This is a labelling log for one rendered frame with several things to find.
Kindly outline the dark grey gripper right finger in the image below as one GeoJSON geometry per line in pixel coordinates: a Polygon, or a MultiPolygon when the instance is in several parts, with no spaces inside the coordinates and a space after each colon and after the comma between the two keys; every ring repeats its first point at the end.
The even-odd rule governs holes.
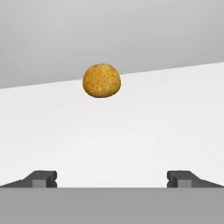
{"type": "Polygon", "coordinates": [[[213,182],[201,179],[191,171],[168,171],[167,179],[168,188],[223,188],[223,185],[218,185],[213,182]]]}

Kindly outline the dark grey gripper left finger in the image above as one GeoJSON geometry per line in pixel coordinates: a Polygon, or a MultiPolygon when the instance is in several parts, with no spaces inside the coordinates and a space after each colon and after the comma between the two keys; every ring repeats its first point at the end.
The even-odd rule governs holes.
{"type": "Polygon", "coordinates": [[[56,188],[56,171],[33,171],[27,177],[1,185],[1,188],[56,188]]]}

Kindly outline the round golden brown bread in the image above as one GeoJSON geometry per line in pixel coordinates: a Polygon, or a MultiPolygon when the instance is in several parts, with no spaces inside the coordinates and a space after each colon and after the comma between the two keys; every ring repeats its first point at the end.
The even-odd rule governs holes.
{"type": "Polygon", "coordinates": [[[84,90],[94,98],[107,98],[116,94],[121,84],[120,74],[107,63],[92,65],[82,78],[84,90]]]}

